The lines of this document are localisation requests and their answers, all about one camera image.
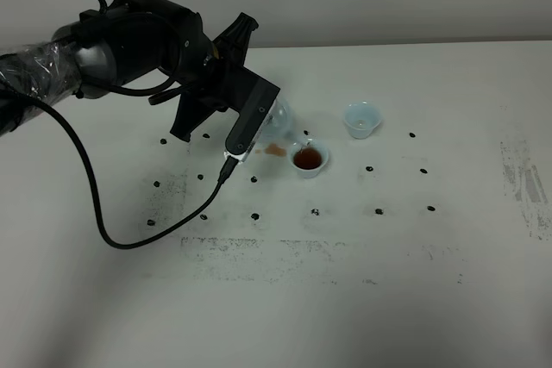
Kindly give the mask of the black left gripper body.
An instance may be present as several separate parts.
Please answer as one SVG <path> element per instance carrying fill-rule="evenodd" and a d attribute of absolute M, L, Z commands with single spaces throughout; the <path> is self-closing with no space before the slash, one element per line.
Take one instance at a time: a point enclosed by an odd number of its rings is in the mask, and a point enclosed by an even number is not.
<path fill-rule="evenodd" d="M 203 78 L 200 78 L 197 81 L 191 83 L 186 89 L 197 88 L 197 87 L 220 87 L 221 88 L 221 98 L 224 101 L 224 111 L 218 110 L 219 112 L 225 112 L 230 108 L 229 99 L 225 96 L 225 89 L 229 83 L 229 71 L 233 65 L 233 62 L 230 62 L 226 59 L 222 59 L 218 56 L 218 51 L 213 44 L 213 55 L 212 58 L 206 63 L 207 73 Z"/>

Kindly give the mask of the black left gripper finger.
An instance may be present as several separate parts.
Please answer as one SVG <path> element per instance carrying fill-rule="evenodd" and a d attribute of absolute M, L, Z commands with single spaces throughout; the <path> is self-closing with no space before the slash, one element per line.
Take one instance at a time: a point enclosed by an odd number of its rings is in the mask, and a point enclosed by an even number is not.
<path fill-rule="evenodd" d="M 189 142 L 191 133 L 218 110 L 224 111 L 220 87 L 186 89 L 180 95 L 170 134 L 184 142 Z"/>
<path fill-rule="evenodd" d="M 243 12 L 214 40 L 218 56 L 235 64 L 244 65 L 251 34 L 259 27 L 258 22 Z"/>

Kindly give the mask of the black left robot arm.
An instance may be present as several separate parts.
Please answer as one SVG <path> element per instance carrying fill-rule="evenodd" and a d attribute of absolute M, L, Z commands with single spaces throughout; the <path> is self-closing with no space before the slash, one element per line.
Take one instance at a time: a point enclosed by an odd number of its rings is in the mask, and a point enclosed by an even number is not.
<path fill-rule="evenodd" d="M 183 141 L 215 111 L 227 70 L 243 65 L 258 22 L 246 14 L 210 40 L 200 14 L 168 0 L 114 0 L 104 12 L 87 10 L 52 40 L 1 54 L 1 132 L 39 115 L 35 106 L 7 97 L 9 89 L 54 106 L 71 95 L 98 99 L 112 87 L 159 70 L 173 83 L 148 92 L 152 105 L 174 97 L 171 133 Z"/>

